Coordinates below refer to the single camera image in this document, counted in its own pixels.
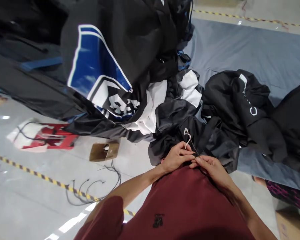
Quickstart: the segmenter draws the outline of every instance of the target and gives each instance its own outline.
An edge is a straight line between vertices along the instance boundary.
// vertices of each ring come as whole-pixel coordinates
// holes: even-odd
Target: floor
[[[242,10],[244,1],[240,0],[194,2],[195,10],[235,16],[244,14]],[[248,0],[245,9],[246,17],[300,24],[300,0]],[[300,27],[290,25],[285,29],[277,23],[252,23],[242,18],[201,12],[194,12],[193,17],[300,34]],[[92,144],[104,142],[103,139],[80,137],[71,151],[50,150],[46,153],[29,153],[17,150],[6,136],[15,126],[32,117],[41,122],[56,122],[13,100],[0,106],[0,156],[64,184],[72,184],[75,180],[77,189],[89,179],[83,184],[82,192],[87,190],[89,183],[102,180],[104,183],[96,183],[89,189],[89,194],[95,197],[104,196],[113,188],[117,182],[117,174],[104,169],[104,165],[109,166],[111,161],[101,163],[88,161]],[[134,144],[121,139],[114,165],[120,171],[123,182],[152,168],[147,154],[148,144],[145,141]],[[236,171],[231,177],[261,219],[279,238],[275,218],[278,202],[271,197],[266,188],[254,183],[251,176]],[[148,192],[149,188],[140,194],[127,210],[137,212]],[[69,202],[74,205],[81,204],[73,193],[69,194],[68,201],[63,188],[0,161],[0,240],[73,239],[94,205],[73,206]],[[131,216],[126,214],[125,221],[129,219]]]

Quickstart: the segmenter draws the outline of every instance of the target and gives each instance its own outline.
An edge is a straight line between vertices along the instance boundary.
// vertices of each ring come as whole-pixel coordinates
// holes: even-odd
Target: person
[[[219,160],[193,154],[180,142],[161,164],[118,186],[96,205],[75,240],[276,239]],[[151,184],[142,207],[123,224],[123,209]]]

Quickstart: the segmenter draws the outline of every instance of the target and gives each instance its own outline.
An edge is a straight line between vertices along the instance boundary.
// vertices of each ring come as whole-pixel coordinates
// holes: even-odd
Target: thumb
[[[195,156],[193,156],[193,155],[184,155],[184,156],[180,156],[180,157],[181,157],[183,163],[195,159]]]
[[[208,172],[210,172],[212,170],[212,166],[209,163],[207,163],[205,160],[203,160],[202,158],[196,157],[196,162],[201,167],[203,167],[204,169],[206,169]]]

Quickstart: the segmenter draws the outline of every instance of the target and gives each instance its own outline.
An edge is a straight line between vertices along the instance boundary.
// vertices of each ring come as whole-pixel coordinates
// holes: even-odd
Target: yellow and black tape
[[[93,196],[91,196],[91,195],[89,195],[89,194],[85,194],[84,192],[80,192],[80,191],[78,191],[77,189],[70,187],[69,185],[63,184],[63,183],[61,183],[61,182],[59,182],[59,181],[56,181],[56,180],[54,180],[54,179],[52,179],[52,178],[50,178],[50,177],[45,176],[45,175],[43,175],[43,174],[41,174],[41,173],[39,173],[39,172],[33,171],[33,170],[31,170],[31,169],[29,169],[29,168],[27,168],[27,167],[24,167],[24,166],[22,166],[22,165],[20,165],[20,164],[18,164],[18,163],[16,163],[16,162],[13,162],[13,161],[11,161],[11,160],[5,158],[5,157],[0,156],[0,160],[1,160],[2,162],[4,162],[4,163],[7,163],[7,164],[13,166],[13,167],[19,168],[19,169],[21,169],[21,170],[23,170],[23,171],[25,171],[25,172],[27,172],[27,173],[30,173],[31,175],[34,175],[34,176],[39,177],[39,178],[41,178],[41,179],[43,179],[43,180],[46,180],[47,182],[50,182],[50,183],[52,183],[52,184],[54,184],[54,185],[57,185],[57,186],[59,186],[59,187],[61,187],[61,188],[63,188],[63,189],[66,189],[66,190],[68,190],[68,191],[70,191],[70,192],[73,192],[73,193],[75,193],[75,194],[78,194],[78,195],[80,195],[80,196],[82,196],[82,197],[86,197],[87,199],[90,199],[90,200],[96,201],[96,202],[99,202],[99,201],[100,201],[100,200],[99,200],[98,198],[96,198],[96,197],[93,197]],[[135,213],[133,213],[133,212],[127,210],[127,209],[124,209],[123,212],[124,212],[125,214],[129,215],[129,216],[132,216],[132,217],[133,217],[134,215],[136,215]]]
[[[286,23],[286,22],[282,22],[282,21],[278,21],[278,20],[266,20],[266,19],[261,19],[261,18],[249,18],[249,17],[244,17],[244,16],[231,15],[231,14],[225,14],[225,13],[215,13],[215,12],[195,10],[195,9],[193,9],[192,11],[193,12],[198,12],[198,13],[206,13],[206,14],[219,15],[219,16],[224,16],[224,17],[248,19],[250,21],[270,22],[270,23],[276,23],[276,24],[282,24],[282,25],[300,27],[300,24]]]

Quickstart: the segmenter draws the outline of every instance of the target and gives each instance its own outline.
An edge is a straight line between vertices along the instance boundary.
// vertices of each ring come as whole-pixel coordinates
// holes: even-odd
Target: sleeve
[[[123,199],[111,197],[103,203],[96,217],[81,227],[74,240],[117,239],[123,220]]]

